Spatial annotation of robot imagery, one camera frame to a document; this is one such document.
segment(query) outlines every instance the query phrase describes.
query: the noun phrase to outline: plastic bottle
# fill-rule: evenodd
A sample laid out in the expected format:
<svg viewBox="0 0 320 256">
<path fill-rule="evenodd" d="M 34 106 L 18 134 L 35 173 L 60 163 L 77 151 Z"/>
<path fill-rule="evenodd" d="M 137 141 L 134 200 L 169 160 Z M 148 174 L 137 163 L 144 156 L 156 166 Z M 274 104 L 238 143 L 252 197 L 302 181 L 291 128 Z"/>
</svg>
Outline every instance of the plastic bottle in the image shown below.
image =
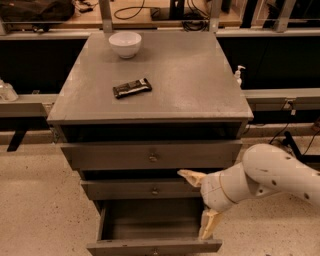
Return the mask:
<svg viewBox="0 0 320 256">
<path fill-rule="evenodd" d="M 243 66 L 238 66 L 238 70 L 234 73 L 234 77 L 237 79 L 238 84 L 241 86 L 242 79 L 241 79 L 241 69 L 246 69 Z"/>
<path fill-rule="evenodd" d="M 5 83 L 0 78 L 0 100 L 15 101 L 18 99 L 18 95 L 13 89 L 11 84 Z"/>
</svg>

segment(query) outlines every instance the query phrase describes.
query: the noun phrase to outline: white robotic arm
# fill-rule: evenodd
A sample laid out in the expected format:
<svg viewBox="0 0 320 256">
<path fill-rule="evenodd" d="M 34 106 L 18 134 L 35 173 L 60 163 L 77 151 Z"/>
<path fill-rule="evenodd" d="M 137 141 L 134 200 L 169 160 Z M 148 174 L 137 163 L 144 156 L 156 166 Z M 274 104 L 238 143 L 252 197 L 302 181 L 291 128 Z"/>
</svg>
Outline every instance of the white robotic arm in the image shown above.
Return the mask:
<svg viewBox="0 0 320 256">
<path fill-rule="evenodd" d="M 269 144 L 250 147 L 241 163 L 220 172 L 206 175 L 180 170 L 178 173 L 191 185 L 201 187 L 208 207 L 203 213 L 201 239 L 212 234 L 220 213 L 245 199 L 281 191 L 320 206 L 320 172 Z"/>
</svg>

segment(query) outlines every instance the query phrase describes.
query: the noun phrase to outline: beige speckled floor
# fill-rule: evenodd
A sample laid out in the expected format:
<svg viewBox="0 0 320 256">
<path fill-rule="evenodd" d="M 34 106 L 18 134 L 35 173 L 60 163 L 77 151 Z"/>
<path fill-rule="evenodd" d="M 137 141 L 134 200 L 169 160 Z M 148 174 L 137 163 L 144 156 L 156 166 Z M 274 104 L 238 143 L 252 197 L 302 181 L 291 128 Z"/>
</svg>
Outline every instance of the beige speckled floor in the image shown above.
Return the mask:
<svg viewBox="0 0 320 256">
<path fill-rule="evenodd" d="M 270 138 L 244 139 L 244 147 Z M 311 137 L 297 137 L 301 151 Z M 99 215 L 79 185 L 59 145 L 0 146 L 0 255 L 88 256 Z M 320 138 L 310 154 L 320 153 Z M 247 200 L 224 214 L 214 233 L 217 255 L 318 256 L 320 208 L 288 194 Z"/>
</svg>

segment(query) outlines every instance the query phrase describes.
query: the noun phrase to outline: gray tabletop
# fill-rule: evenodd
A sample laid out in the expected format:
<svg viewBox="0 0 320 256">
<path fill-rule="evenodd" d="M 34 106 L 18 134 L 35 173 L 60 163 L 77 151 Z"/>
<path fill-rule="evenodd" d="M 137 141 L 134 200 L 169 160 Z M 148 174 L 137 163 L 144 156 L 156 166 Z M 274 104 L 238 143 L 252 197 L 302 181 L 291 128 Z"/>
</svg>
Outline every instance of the gray tabletop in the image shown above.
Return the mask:
<svg viewBox="0 0 320 256">
<path fill-rule="evenodd" d="M 92 33 L 50 113 L 52 124 L 247 120 L 252 112 L 209 32 L 140 33 L 142 47 L 121 59 L 111 34 Z M 112 87 L 147 78 L 152 92 L 116 99 Z"/>
</svg>

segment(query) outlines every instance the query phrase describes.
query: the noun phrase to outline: closed drawer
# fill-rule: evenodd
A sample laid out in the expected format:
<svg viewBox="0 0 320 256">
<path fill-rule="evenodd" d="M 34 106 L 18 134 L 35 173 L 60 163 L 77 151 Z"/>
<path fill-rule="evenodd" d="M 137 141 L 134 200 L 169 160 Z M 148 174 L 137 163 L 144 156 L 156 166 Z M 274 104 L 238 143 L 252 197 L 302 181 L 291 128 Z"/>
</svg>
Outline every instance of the closed drawer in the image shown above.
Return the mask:
<svg viewBox="0 0 320 256">
<path fill-rule="evenodd" d="M 200 197 L 185 179 L 81 181 L 90 200 Z"/>
<path fill-rule="evenodd" d="M 92 255 L 162 255 L 217 252 L 221 240 L 198 239 L 202 199 L 105 201 Z"/>
<path fill-rule="evenodd" d="M 63 144 L 75 170 L 226 168 L 240 151 L 241 140 L 188 142 L 103 142 Z"/>
</svg>

